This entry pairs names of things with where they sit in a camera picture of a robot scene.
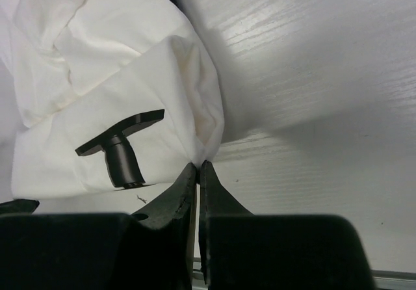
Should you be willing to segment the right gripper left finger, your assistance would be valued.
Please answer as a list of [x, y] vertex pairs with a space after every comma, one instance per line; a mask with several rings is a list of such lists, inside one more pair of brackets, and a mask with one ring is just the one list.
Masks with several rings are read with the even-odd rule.
[[184, 222], [189, 230], [196, 225], [197, 169], [188, 163], [174, 183], [132, 216], [150, 230], [162, 230]]

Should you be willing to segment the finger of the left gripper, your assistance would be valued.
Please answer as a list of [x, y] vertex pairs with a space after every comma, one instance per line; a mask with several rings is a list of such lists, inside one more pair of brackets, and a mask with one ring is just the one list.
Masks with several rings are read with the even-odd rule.
[[32, 214], [36, 211], [40, 202], [38, 200], [17, 199], [0, 204], [0, 215], [11, 215], [26, 213]]

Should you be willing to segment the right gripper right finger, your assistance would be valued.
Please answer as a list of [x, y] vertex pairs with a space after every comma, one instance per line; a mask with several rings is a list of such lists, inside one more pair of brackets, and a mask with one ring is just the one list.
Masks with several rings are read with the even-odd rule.
[[210, 161], [200, 168], [200, 217], [253, 216], [220, 182]]

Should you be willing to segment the white t shirt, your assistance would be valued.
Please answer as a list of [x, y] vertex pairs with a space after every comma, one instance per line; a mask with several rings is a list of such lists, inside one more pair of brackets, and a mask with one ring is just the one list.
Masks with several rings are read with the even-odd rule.
[[1, 0], [1, 60], [25, 126], [15, 198], [169, 183], [218, 151], [217, 72], [171, 0]]

